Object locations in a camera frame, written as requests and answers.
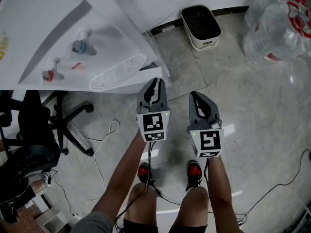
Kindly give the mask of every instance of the chair wheel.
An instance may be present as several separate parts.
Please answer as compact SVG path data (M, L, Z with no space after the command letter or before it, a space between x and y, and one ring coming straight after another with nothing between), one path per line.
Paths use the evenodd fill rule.
M63 154L64 155L68 155L69 154L69 150L68 149L63 149Z
M89 149L87 150L87 154L86 154L86 155L92 157L92 156L94 155L94 150L93 150L92 148L89 148Z
M87 108L86 108L86 112L87 113L91 113L91 112L93 112L94 111L94 106L93 106L93 104L89 104L88 106L87 106Z

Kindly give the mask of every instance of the marble floor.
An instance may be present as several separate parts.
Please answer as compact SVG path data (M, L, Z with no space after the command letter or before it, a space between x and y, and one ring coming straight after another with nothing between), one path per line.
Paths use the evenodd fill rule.
M185 164L194 158L186 133L188 94L199 91L218 105L225 128L226 151L222 159L236 195L234 210L237 214L247 213L273 186L288 183L295 176L302 152L311 146L311 60L252 65L241 50L245 33L243 14L220 16L217 20L223 30L220 43L205 52L190 47L181 27L155 36L173 85L167 90L172 109L168 138L155 145L159 152L152 158L152 166L163 195L181 202L187 183ZM136 96L69 92L64 97L65 112L70 113L85 100L93 103L94 112L83 112L73 121L85 136L102 139L112 120L117 119L121 125L96 155L107 185L138 128ZM86 147L98 147L98 142L86 140L72 125L70 130ZM61 156L55 177L66 191L72 210L84 217L89 213L86 200L102 195L103 182L94 159L80 153L71 143L65 144L69 155ZM69 210L59 186L52 184L47 195L53 204ZM281 232L300 216L310 199L311 163L305 154L295 181L277 187L259 202L248 214L243 230ZM159 232L169 231L177 213L166 211L174 209L178 206L157 200ZM207 232L216 232L213 214L209 214Z

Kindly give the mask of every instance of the black shorts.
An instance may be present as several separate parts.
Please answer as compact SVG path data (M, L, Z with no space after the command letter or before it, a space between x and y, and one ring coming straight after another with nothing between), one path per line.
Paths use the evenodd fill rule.
M173 225L169 233L181 233L181 232L191 232L191 233L204 233L206 226L202 227L185 227ZM124 233L158 233L157 226L133 223L128 220L124 220L123 223Z

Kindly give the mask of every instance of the black baseboard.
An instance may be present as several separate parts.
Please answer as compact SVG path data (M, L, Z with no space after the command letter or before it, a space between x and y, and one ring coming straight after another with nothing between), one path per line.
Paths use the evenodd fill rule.
M244 13L247 9L248 9L248 6L232 7L232 8L224 8L224 9L219 9L219 10L212 10L212 13L215 17L217 17L217 16L228 15L228 14ZM180 27L183 25L184 25L183 19L180 18L174 21L164 23L162 25L159 25L151 29L151 33L152 35L156 35L156 34L162 33L163 29L168 30L170 28L176 28L176 27Z

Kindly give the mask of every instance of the red shoe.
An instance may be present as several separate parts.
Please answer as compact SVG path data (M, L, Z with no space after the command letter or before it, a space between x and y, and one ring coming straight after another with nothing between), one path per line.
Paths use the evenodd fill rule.
M187 163L188 184L186 191L192 187L198 187L202 181L202 169L199 163L195 160L190 160Z
M148 171L149 171L149 165L148 163L146 162L143 162L139 165L139 168L138 168L138 172L137 172L137 176L140 180L140 182L142 183L147 183L147 180L148 180ZM151 174L151 171L150 171L150 174L149 174L149 180L152 180L152 174Z

